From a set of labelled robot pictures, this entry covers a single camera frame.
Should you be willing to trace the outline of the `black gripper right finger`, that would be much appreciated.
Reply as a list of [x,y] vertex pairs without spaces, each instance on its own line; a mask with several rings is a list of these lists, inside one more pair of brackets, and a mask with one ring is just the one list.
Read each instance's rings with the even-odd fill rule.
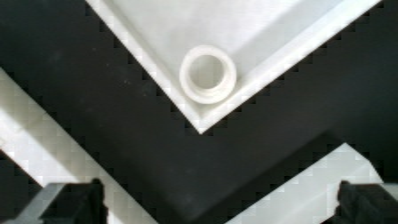
[[341,182],[327,224],[398,224],[398,183]]

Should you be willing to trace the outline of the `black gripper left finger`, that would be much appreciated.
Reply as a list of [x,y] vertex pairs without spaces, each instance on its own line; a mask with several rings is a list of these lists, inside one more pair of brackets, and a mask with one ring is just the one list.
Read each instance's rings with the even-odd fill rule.
[[50,183],[20,214],[4,224],[108,224],[105,186],[87,183]]

